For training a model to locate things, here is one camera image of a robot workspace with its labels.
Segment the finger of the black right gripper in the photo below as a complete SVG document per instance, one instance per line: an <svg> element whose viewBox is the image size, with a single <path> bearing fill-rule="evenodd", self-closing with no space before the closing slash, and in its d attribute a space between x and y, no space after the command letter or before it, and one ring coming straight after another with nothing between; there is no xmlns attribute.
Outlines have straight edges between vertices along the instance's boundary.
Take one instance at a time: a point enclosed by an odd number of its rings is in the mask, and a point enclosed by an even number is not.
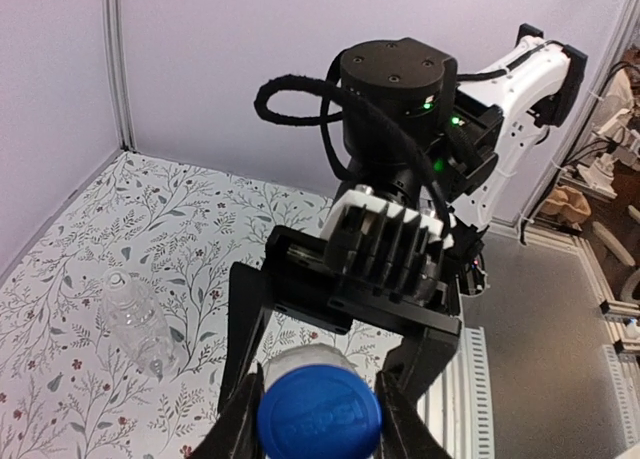
<svg viewBox="0 0 640 459"><path fill-rule="evenodd" d="M248 374L275 305L276 282L268 272L241 262L229 271L227 356L218 412L222 413Z"/></svg>
<svg viewBox="0 0 640 459"><path fill-rule="evenodd" d="M396 381L411 404L416 404L453 359L458 344L457 334L425 328L418 335L404 337L391 349L382 371Z"/></svg>

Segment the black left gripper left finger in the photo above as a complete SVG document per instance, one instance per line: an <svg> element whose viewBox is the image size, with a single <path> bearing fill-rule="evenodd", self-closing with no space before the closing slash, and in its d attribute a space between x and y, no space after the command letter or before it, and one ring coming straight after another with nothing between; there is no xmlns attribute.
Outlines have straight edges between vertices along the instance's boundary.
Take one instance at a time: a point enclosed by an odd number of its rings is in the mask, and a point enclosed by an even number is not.
<svg viewBox="0 0 640 459"><path fill-rule="evenodd" d="M257 416L264 396L264 371L260 364L247 374L232 394L211 430L192 451L197 459L262 459Z"/></svg>

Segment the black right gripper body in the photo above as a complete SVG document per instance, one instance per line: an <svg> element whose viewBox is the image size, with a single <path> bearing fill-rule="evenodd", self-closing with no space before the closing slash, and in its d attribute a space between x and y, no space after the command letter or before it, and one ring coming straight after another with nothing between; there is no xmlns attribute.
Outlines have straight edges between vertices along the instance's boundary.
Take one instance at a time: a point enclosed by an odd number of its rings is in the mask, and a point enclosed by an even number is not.
<svg viewBox="0 0 640 459"><path fill-rule="evenodd" d="M441 309L440 279L451 238L434 214L374 196L358 186L331 208L319 236L273 228L264 270L276 310L338 334L359 321L405 336L431 329L459 336Z"/></svg>

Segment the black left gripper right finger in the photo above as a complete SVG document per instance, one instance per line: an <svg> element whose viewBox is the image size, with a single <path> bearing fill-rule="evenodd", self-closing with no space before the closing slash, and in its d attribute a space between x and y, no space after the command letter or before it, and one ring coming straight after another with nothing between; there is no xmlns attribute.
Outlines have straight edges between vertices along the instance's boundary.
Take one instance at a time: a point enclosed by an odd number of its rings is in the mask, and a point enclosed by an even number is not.
<svg viewBox="0 0 640 459"><path fill-rule="evenodd" d="M374 452L380 459L450 459L451 455L435 440L416 406L402 393L394 377L379 371L375 394L383 418L380 444Z"/></svg>

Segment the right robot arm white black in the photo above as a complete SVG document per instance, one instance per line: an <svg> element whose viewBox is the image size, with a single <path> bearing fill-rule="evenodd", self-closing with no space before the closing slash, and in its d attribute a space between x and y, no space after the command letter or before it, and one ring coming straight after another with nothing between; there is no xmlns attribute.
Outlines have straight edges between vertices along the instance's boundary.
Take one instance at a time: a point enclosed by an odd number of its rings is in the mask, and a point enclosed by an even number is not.
<svg viewBox="0 0 640 459"><path fill-rule="evenodd" d="M318 235L277 226L260 266L231 267L220 404L247 375L273 312L336 334L354 322L398 334L384 371L420 398L458 349L459 277L510 176L569 115L586 63L525 24L515 48L476 73L403 38L341 51L322 79L265 83L257 115L318 127L340 186Z"/></svg>

